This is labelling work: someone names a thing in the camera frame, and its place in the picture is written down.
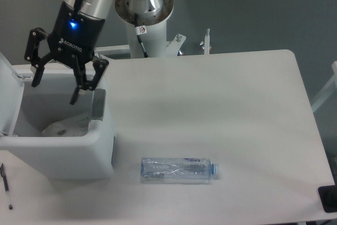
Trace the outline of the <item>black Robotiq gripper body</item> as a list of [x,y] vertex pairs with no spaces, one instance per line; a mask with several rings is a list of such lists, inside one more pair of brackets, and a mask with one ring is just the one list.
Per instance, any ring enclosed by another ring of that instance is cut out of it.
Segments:
[[54,60],[75,69],[93,58],[93,51],[103,29],[104,19],[93,19],[78,13],[72,17],[72,7],[62,2],[53,31],[47,37]]

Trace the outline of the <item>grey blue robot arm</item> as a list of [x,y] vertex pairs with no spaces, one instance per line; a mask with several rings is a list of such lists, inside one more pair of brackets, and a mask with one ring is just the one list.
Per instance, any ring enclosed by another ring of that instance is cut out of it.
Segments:
[[[96,42],[105,24],[113,0],[63,0],[51,33],[40,27],[30,31],[24,59],[30,62],[32,86],[40,84],[45,65],[54,60],[73,70],[76,88],[70,103],[80,91],[93,91],[109,62],[95,56]],[[163,0],[125,0],[131,23],[152,23],[162,11]]]

